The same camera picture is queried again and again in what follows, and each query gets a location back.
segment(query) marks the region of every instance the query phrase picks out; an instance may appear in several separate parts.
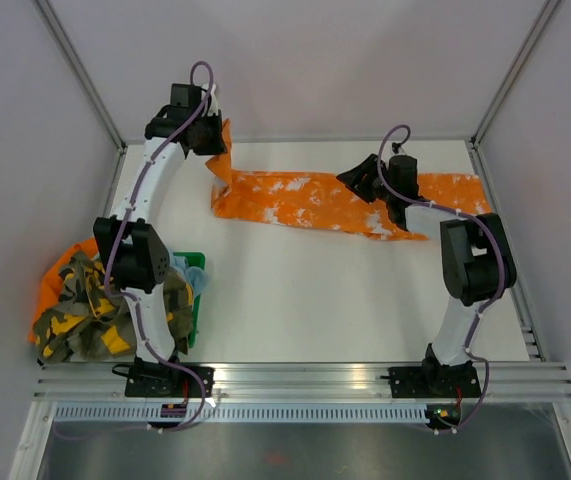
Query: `table surface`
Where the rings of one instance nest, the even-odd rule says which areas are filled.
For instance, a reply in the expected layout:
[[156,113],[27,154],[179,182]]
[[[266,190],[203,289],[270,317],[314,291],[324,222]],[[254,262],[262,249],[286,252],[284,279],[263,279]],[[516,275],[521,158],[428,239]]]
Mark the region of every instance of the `table surface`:
[[[242,170],[340,173],[377,142],[239,143]],[[472,173],[462,141],[414,141],[422,172]],[[142,157],[130,145],[118,180],[120,202]],[[213,175],[193,155],[172,179],[154,227],[174,251],[206,256],[189,362],[403,362],[422,360],[443,320],[448,293],[440,246],[371,240],[340,232],[216,218]],[[528,360],[511,295],[486,313],[473,346],[493,361]]]

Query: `orange tie-dye fabric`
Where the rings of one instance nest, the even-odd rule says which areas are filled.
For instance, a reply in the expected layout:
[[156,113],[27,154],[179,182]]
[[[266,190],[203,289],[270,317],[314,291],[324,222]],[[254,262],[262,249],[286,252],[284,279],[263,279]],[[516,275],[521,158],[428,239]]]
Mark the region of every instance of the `orange tie-dye fabric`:
[[[396,227],[387,218],[384,202],[363,202],[333,173],[233,169],[229,120],[223,129],[227,153],[207,162],[218,179],[212,188],[212,211],[217,217],[338,230],[381,240],[424,238]],[[421,195],[442,205],[472,214],[491,211],[474,175],[422,173],[418,182]]]

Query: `camouflage clothing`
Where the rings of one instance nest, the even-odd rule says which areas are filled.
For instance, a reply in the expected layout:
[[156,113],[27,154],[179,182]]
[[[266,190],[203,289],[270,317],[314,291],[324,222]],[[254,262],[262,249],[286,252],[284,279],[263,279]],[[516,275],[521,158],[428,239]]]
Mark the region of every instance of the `camouflage clothing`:
[[[105,295],[101,261],[76,252],[59,276],[63,290],[58,304],[43,312],[33,327],[40,360],[58,363],[78,354],[100,361],[133,354],[136,334],[129,307],[124,298],[110,300]],[[191,287],[170,270],[163,297],[170,333],[179,351],[187,353],[187,336],[193,328]]]

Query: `light blue cloth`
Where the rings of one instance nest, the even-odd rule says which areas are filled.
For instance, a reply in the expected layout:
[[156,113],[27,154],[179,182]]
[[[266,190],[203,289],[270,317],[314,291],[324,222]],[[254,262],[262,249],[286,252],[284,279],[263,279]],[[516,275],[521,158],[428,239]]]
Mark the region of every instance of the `light blue cloth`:
[[207,287],[209,275],[200,267],[190,267],[185,257],[174,255],[170,249],[167,251],[169,252],[170,267],[176,270],[185,282],[190,284],[194,291],[194,298],[198,297]]

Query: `gray floor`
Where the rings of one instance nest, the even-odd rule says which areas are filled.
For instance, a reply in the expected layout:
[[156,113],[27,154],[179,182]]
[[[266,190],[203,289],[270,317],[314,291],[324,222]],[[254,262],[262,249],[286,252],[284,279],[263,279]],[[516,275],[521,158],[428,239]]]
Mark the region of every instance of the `gray floor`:
[[204,424],[158,435],[122,424],[64,423],[47,480],[571,479],[551,411],[484,406],[455,436],[405,425]]

